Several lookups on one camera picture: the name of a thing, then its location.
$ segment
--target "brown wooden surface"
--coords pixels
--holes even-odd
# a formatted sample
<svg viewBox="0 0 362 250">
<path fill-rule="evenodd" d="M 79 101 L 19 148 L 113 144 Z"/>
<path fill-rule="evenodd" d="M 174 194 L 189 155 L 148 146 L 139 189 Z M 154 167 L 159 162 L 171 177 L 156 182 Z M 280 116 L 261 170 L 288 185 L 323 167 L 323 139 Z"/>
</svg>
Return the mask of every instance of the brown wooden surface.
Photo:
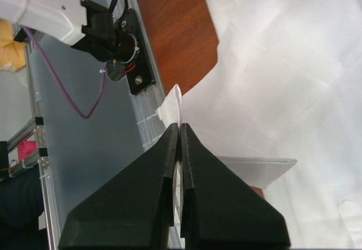
<svg viewBox="0 0 362 250">
<path fill-rule="evenodd" d="M 138 3 L 166 93 L 179 84 L 185 94 L 217 61 L 218 39 L 205 0 Z"/>
</svg>

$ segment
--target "screw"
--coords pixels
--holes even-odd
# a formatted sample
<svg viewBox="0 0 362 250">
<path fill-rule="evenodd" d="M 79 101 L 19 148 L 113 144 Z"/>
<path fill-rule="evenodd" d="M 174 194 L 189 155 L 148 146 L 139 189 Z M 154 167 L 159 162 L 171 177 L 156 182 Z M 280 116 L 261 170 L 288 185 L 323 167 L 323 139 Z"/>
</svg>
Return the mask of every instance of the screw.
<svg viewBox="0 0 362 250">
<path fill-rule="evenodd" d="M 143 79 L 141 76 L 136 76 L 135 78 L 135 83 L 136 85 L 140 85 L 142 83 Z"/>
</svg>

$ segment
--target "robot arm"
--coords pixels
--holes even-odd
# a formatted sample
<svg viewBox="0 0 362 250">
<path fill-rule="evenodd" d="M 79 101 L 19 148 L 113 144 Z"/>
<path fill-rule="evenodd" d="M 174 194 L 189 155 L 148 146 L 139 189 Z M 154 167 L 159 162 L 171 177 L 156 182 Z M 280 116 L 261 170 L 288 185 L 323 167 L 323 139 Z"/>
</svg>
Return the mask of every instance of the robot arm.
<svg viewBox="0 0 362 250">
<path fill-rule="evenodd" d="M 0 0 L 0 18 L 49 34 L 101 62 L 129 62 L 139 48 L 121 19 L 113 23 L 116 2 L 106 8 L 90 0 Z"/>
</svg>

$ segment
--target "yellow object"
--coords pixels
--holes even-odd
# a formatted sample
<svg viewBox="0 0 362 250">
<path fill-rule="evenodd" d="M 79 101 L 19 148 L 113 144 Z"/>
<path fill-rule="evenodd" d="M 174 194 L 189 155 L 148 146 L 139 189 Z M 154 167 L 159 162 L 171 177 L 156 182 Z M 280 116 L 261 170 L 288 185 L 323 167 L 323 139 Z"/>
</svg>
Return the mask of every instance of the yellow object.
<svg viewBox="0 0 362 250">
<path fill-rule="evenodd" d="M 0 71 L 16 72 L 25 66 L 24 42 L 12 39 L 12 26 L 0 18 Z"/>
</svg>

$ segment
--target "white cloth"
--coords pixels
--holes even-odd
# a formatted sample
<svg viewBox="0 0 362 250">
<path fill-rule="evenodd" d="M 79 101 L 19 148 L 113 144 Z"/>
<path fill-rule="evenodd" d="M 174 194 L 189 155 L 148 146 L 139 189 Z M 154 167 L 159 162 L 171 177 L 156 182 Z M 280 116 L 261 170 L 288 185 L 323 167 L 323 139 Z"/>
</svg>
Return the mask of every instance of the white cloth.
<svg viewBox="0 0 362 250">
<path fill-rule="evenodd" d="M 206 0 L 218 62 L 183 97 L 214 154 L 290 157 L 264 192 L 293 247 L 362 247 L 362 0 Z"/>
<path fill-rule="evenodd" d="M 168 93 L 156 114 L 166 128 L 172 123 L 182 124 L 182 94 L 179 85 Z M 216 156 L 249 186 L 265 189 L 296 164 L 289 158 L 244 158 Z"/>
</svg>

